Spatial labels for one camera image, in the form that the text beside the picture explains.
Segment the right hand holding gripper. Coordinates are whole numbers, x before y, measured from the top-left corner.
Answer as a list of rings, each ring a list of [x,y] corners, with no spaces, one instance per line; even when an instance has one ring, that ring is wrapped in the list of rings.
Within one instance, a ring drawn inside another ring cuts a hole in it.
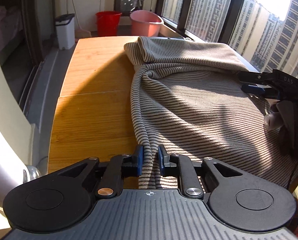
[[[270,109],[272,113],[265,115],[263,120],[264,126],[268,131],[272,131],[274,129],[278,129],[284,126],[284,121],[276,104],[271,105]]]

